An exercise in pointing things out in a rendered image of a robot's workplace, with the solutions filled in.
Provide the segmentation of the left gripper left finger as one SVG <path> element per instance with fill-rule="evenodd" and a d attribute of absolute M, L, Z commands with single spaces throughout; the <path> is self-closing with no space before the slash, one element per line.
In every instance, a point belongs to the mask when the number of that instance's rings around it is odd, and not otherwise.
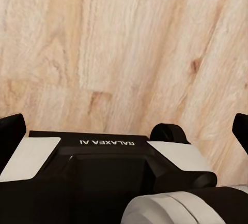
<path fill-rule="evenodd" d="M 0 119 L 0 174 L 25 134 L 26 125 L 21 113 Z"/>

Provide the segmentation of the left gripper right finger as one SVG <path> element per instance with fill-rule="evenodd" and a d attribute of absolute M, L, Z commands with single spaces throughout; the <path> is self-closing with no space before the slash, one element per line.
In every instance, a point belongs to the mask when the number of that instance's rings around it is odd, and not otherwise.
<path fill-rule="evenodd" d="M 248 154 L 248 115 L 236 114 L 232 132 Z"/>

